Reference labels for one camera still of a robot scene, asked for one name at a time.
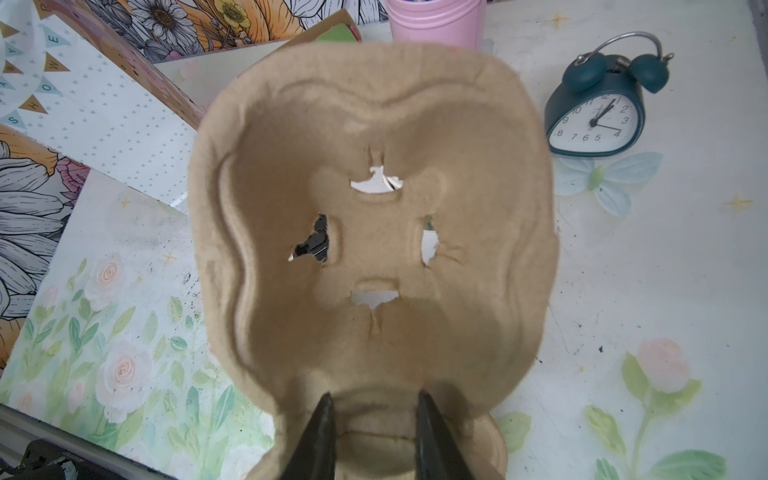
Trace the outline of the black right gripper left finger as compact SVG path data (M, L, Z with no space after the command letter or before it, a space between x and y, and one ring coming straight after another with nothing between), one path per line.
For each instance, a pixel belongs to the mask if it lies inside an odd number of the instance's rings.
M334 480L336 467L335 408L330 392L317 403L280 480Z

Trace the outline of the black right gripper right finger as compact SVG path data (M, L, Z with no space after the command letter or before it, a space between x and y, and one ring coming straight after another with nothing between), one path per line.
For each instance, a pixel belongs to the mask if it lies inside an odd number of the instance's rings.
M421 390L416 409L416 478L471 480L464 460L432 396Z

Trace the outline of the brown cup carrier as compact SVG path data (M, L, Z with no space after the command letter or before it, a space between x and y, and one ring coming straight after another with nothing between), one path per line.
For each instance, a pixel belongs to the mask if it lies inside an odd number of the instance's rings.
M490 413L538 355L559 254L512 68L438 44L282 47L211 105L188 184L212 352L274 422L250 478L282 476L329 403L337 478L412 479L421 393L452 475L505 476Z

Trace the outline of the white floral gift bag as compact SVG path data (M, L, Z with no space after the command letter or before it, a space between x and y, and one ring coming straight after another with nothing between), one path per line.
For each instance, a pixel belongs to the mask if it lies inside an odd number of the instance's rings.
M121 1L1 4L1 124L181 212L203 112Z

